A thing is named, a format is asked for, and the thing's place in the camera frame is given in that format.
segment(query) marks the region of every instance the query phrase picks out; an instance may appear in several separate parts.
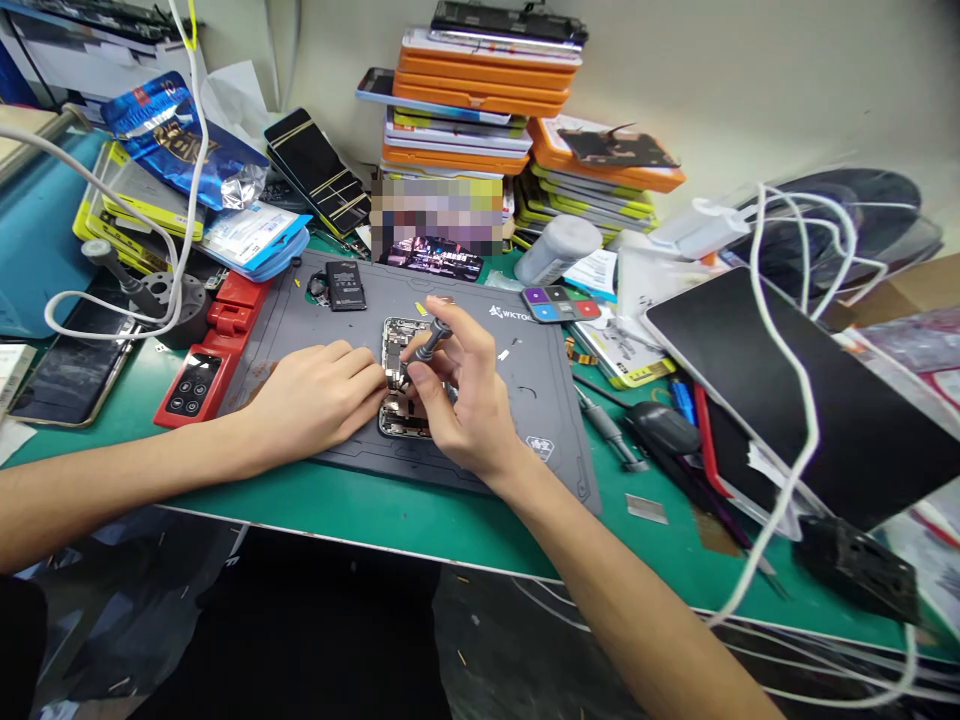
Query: colorful button pad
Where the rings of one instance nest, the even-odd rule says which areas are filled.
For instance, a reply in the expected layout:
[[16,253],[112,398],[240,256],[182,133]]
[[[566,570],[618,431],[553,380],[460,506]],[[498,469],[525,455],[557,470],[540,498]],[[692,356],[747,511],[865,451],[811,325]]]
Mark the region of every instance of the colorful button pad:
[[592,300],[574,300],[562,285],[526,288],[520,293],[534,320],[540,323],[596,320],[600,308]]

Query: orange phone case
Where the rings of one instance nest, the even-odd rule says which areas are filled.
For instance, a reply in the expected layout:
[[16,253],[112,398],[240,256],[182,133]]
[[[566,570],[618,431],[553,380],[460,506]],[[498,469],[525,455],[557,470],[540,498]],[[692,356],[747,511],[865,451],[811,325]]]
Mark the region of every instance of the orange phone case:
[[425,167],[475,170],[478,172],[519,175],[530,160],[529,155],[522,158],[491,158],[483,155],[461,155],[434,150],[414,150],[383,144],[383,159],[394,165],[415,165]]
[[594,180],[601,180],[615,185],[625,185],[642,190],[668,193],[676,190],[686,182],[687,176],[678,168],[598,168],[583,165],[577,161],[573,152],[560,151],[553,147],[547,139],[547,130],[543,121],[534,118],[527,125],[527,132],[533,138],[533,156],[537,164],[547,170],[580,175]]
[[401,48],[397,70],[417,75],[476,80],[499,85],[518,85],[541,90],[569,90],[577,69],[570,66],[537,65],[510,58],[474,58],[431,50]]
[[531,117],[556,117],[569,90],[537,90],[397,71],[393,94],[408,100]]

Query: cardboard box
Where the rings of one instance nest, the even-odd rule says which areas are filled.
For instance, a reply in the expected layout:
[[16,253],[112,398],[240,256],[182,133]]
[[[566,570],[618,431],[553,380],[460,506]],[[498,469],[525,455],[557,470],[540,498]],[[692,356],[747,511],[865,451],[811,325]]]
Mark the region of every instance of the cardboard box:
[[960,305],[960,253],[930,260],[885,280],[851,310],[854,322],[868,327],[955,305]]
[[29,345],[0,344],[0,415],[13,401],[36,352]]

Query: gray silicone mat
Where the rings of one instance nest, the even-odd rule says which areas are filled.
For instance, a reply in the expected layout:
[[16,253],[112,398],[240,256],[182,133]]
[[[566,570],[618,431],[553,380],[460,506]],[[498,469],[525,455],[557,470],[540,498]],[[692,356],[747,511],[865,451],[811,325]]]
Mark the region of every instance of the gray silicone mat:
[[[253,335],[227,390],[220,414],[242,407],[288,353],[344,338],[366,346],[380,360],[383,321],[420,319],[416,303],[428,295],[451,295],[493,334],[497,352],[509,354],[497,370],[510,392],[510,407],[520,437],[595,515],[602,509],[590,448],[557,325],[529,319],[520,295],[426,273],[360,262],[367,309],[332,312],[306,299],[307,280],[338,255],[304,251],[303,264],[278,276],[270,289]],[[300,287],[294,280],[300,281]],[[317,462],[404,480],[489,492],[472,473],[447,460],[430,440],[387,438],[368,423],[351,440],[312,458]]]

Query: hand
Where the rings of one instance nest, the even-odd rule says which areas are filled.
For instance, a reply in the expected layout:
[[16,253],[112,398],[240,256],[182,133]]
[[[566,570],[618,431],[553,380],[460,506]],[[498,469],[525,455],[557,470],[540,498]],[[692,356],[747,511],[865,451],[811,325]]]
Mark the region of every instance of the hand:
[[370,349],[337,340],[287,355],[256,397],[224,419],[240,428],[255,475],[344,442],[386,395],[386,374]]
[[[496,371],[493,336],[463,308],[440,298],[428,297],[426,308],[453,330],[453,336],[437,346],[429,366],[413,362],[407,368],[427,412],[430,434],[444,455],[499,494],[518,464],[536,456],[517,437],[507,386]],[[430,333],[414,338],[400,359],[406,362],[428,337]],[[459,389],[456,405],[450,404],[443,382]]]

